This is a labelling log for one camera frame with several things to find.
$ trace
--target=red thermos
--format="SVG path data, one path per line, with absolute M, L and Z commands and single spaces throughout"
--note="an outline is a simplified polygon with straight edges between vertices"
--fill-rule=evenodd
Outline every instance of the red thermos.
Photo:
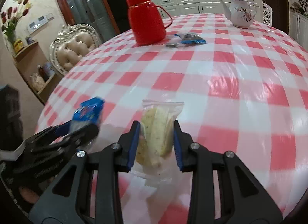
M 160 6 L 150 0 L 126 0 L 128 4 L 128 19 L 136 42 L 140 46 L 150 45 L 163 40 L 166 28 L 172 24 L 171 16 Z M 164 26 L 156 7 L 164 10 L 171 18 L 171 23 Z

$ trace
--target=white teapot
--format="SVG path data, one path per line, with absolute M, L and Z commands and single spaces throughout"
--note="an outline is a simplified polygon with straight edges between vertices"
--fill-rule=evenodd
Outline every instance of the white teapot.
M 219 1 L 224 7 L 224 15 L 234 26 L 239 28 L 248 28 L 251 26 L 258 10 L 255 3 L 248 3 L 247 0 L 231 0 L 229 9 L 223 0 Z M 252 13 L 250 6 L 254 6 L 256 11 Z

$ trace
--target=teapot handle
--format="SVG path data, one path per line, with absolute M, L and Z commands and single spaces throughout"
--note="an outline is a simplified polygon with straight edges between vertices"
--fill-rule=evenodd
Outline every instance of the teapot handle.
M 159 7 L 159 8 L 162 9 L 162 10 L 164 10 L 164 12 L 165 12 L 166 14 L 168 14 L 168 12 L 167 12 L 165 9 L 163 9 L 161 6 L 157 6 L 157 7 Z M 168 16 L 169 16 L 170 19 L 171 19 L 171 23 L 170 23 L 168 26 L 165 26 L 165 29 L 166 29 L 167 27 L 171 26 L 171 24 L 172 24 L 172 22 L 173 22 L 173 19 L 172 19 L 172 17 L 170 16 L 170 14 L 168 14 Z
M 255 9 L 256 9 L 256 12 L 253 14 L 253 18 L 252 18 L 252 19 L 254 19 L 256 14 L 257 14 L 257 12 L 258 12 L 258 7 L 257 7 L 257 5 L 255 3 L 252 3 L 252 2 L 248 3 L 248 6 L 249 6 L 249 9 L 250 9 L 250 6 L 254 6 Z

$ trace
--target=tufted chair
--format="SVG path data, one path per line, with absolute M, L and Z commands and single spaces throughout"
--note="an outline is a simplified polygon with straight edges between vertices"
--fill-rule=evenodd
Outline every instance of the tufted chair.
M 61 75 L 65 75 L 100 44 L 98 34 L 92 26 L 63 26 L 63 30 L 50 45 L 49 60 Z

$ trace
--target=dining table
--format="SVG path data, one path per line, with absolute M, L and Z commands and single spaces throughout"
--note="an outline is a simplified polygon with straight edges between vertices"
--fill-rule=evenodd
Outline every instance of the dining table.
M 89 52 L 54 89 L 36 131 L 71 120 L 81 102 L 100 97 L 100 132 L 88 150 L 98 152 L 141 119 L 142 100 L 184 102 L 182 131 L 210 151 L 235 152 L 286 217 L 308 186 L 308 52 L 272 26 L 237 28 L 223 14 L 175 16 L 166 31 L 164 40 L 138 46 L 129 30 Z M 165 46 L 189 32 L 206 43 Z M 175 159 L 166 178 L 136 165 L 119 174 L 124 223 L 186 223 L 192 173 L 176 169 Z M 94 176 L 92 216 L 95 184 Z

